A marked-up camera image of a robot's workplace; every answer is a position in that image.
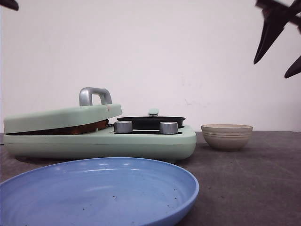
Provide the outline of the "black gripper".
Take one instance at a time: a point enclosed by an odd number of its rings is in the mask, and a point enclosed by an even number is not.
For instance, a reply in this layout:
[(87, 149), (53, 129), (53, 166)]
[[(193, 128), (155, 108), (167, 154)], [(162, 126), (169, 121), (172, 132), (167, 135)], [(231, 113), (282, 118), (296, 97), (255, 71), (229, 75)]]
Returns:
[[(291, 6), (287, 6), (277, 0), (257, 0), (255, 5), (262, 10), (264, 17), (261, 39), (257, 48), (253, 63), (258, 63), (277, 37), (284, 30), (287, 22), (295, 25), (301, 24), (301, 1), (296, 0)], [(288, 68), (285, 78), (290, 78), (301, 72), (301, 56)]]

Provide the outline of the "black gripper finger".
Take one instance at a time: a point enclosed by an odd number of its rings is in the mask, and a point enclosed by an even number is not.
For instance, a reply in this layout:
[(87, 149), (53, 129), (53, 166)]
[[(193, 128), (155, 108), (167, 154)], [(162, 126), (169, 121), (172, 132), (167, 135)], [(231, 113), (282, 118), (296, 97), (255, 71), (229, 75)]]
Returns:
[(11, 10), (19, 10), (19, 5), (16, 0), (0, 0), (0, 5)]

